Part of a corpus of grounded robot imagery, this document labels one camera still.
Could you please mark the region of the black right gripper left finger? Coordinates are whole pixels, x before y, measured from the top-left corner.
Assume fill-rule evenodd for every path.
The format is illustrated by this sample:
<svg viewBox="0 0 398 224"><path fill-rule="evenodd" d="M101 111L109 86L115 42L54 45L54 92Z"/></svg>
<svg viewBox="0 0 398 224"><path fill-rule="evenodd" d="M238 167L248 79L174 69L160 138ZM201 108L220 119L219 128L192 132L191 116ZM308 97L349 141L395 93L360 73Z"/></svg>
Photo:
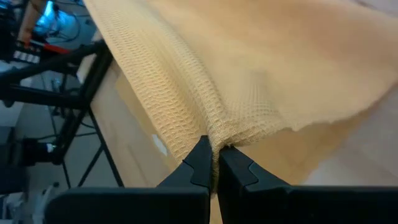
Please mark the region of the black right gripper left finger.
<svg viewBox="0 0 398 224"><path fill-rule="evenodd" d="M45 207L46 223L209 223L212 150L202 136L154 188L75 188Z"/></svg>

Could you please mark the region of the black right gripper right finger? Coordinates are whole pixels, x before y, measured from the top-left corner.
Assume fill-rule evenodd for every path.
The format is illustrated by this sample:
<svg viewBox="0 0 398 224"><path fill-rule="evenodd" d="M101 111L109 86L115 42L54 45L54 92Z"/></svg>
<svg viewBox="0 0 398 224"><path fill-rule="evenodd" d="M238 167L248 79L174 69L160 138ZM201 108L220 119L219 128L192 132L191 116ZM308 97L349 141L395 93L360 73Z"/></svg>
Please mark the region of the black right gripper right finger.
<svg viewBox="0 0 398 224"><path fill-rule="evenodd" d="M397 223L397 187L290 185L235 147L219 163L223 223Z"/></svg>

